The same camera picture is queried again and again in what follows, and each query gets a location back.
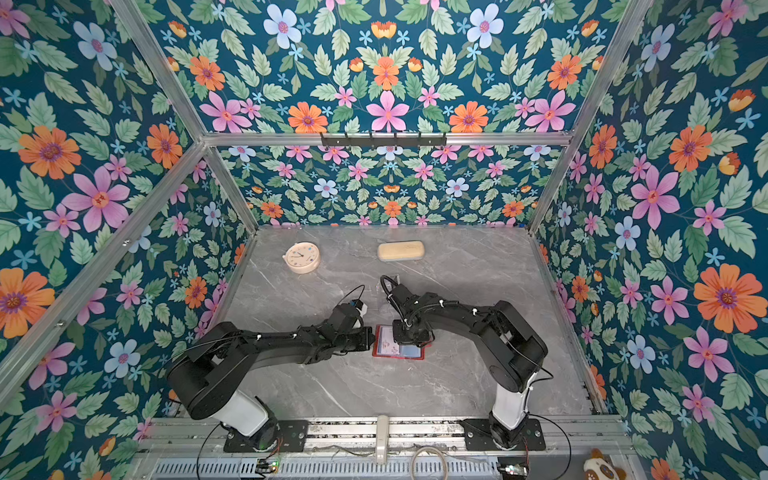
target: ventilation grille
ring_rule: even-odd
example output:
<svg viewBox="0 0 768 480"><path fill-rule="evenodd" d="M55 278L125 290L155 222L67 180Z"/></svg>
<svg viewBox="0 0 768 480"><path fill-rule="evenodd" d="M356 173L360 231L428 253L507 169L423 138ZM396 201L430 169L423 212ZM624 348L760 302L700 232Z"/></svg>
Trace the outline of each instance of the ventilation grille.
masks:
<svg viewBox="0 0 768 480"><path fill-rule="evenodd" d="M496 463L483 459L470 462L447 458L449 478L498 478ZM161 460L153 480L197 480L195 458ZM225 478L261 478L255 473L255 458L210 458L200 460L200 480ZM280 470L267 478L410 478L410 458L389 457L386 465L377 465L372 458L285 458ZM416 460L416 476L436 477L442 472L439 458Z"/></svg>

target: white cable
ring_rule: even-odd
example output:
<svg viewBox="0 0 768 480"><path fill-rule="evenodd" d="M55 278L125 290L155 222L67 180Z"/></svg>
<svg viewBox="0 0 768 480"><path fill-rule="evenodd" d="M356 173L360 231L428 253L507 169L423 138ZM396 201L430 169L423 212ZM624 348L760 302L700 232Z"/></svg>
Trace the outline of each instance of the white cable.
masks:
<svg viewBox="0 0 768 480"><path fill-rule="evenodd" d="M421 447L420 449L416 450L411 457L411 480L416 480L416 476L414 474L416 468L416 457L418 457L419 454L423 452L434 453L440 457L440 462L442 463L442 480L448 480L448 462L445 460L445 455L443 455L442 450L431 446Z"/></svg>

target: floral wallpaper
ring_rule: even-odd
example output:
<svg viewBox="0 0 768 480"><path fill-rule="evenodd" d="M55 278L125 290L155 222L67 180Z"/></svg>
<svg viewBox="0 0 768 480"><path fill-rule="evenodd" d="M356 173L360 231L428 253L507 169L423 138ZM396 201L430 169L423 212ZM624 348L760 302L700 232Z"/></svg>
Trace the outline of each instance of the floral wallpaper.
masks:
<svg viewBox="0 0 768 480"><path fill-rule="evenodd" d="M107 4L2 0L0 34L2 357L190 139Z"/></svg>
<svg viewBox="0 0 768 480"><path fill-rule="evenodd" d="M768 476L768 3L659 2L538 231L654 480Z"/></svg>
<svg viewBox="0 0 768 480"><path fill-rule="evenodd" d="M512 227L533 217L560 151L240 145L221 154L260 223Z"/></svg>
<svg viewBox="0 0 768 480"><path fill-rule="evenodd" d="M546 132L573 124L626 4L167 1L152 28L210 131Z"/></svg>
<svg viewBox="0 0 768 480"><path fill-rule="evenodd" d="M123 478L152 418L175 413L167 362L217 321L246 237L201 161L3 407L0 478Z"/></svg>

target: alarm clock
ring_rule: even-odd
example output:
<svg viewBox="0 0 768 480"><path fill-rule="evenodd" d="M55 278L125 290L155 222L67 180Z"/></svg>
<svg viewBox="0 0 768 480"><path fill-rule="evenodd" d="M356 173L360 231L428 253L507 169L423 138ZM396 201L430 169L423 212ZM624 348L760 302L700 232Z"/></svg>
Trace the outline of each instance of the alarm clock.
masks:
<svg viewBox="0 0 768 480"><path fill-rule="evenodd" d="M294 273L309 273L320 265L320 250L314 243L295 243L283 255L283 260Z"/></svg>

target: clock face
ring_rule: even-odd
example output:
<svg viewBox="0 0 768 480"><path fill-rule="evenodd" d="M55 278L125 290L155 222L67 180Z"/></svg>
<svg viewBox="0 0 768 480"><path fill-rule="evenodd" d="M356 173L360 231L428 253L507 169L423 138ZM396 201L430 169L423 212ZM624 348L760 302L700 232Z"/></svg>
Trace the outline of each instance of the clock face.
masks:
<svg viewBox="0 0 768 480"><path fill-rule="evenodd" d="M288 250L285 256L290 266L307 266L317 260L319 251L317 245L309 242L297 243Z"/></svg>

